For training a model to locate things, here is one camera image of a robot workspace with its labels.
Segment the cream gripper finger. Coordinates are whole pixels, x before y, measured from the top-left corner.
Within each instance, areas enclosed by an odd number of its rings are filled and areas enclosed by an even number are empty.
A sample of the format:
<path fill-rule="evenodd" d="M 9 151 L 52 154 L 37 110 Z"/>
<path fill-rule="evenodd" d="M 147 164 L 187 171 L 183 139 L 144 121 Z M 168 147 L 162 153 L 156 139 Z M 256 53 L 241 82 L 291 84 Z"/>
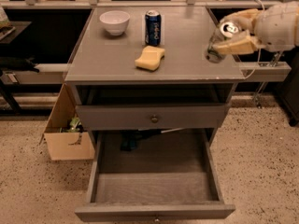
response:
<path fill-rule="evenodd" d="M 223 17 L 221 22 L 233 21 L 243 30 L 253 31 L 257 18 L 261 13 L 262 11 L 257 8 L 245 9 Z"/>
<path fill-rule="evenodd" d="M 248 30 L 237 35 L 233 35 L 230 39 L 214 43 L 212 48 L 221 55 L 245 55 L 251 54 L 259 49 L 264 49 L 265 45 L 260 39 L 251 35 Z"/>

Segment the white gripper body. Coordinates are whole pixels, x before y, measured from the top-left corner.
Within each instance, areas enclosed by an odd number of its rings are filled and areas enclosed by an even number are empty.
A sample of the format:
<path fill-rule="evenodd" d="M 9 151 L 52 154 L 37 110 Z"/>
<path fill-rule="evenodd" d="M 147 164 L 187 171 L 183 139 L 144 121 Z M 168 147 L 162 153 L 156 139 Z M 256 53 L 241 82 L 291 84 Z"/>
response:
<path fill-rule="evenodd" d="M 296 1 L 280 3 L 263 11 L 255 22 L 254 34 L 270 52 L 299 46 L 299 5 Z"/>

